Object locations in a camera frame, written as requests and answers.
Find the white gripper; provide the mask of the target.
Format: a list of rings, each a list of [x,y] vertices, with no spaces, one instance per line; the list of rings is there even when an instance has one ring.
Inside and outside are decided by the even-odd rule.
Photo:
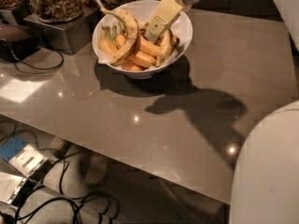
[[[160,35],[178,17],[183,6],[189,7],[200,0],[161,0],[145,32],[145,37],[150,42],[156,42]]]

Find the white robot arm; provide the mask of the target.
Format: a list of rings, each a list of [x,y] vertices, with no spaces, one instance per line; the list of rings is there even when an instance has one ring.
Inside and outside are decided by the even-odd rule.
[[[198,39],[198,65],[230,66],[227,92],[187,87],[149,106],[181,109],[234,172],[229,204],[168,188],[189,224],[299,224],[298,98],[287,63],[298,45],[298,0],[203,0],[200,8],[241,15]]]

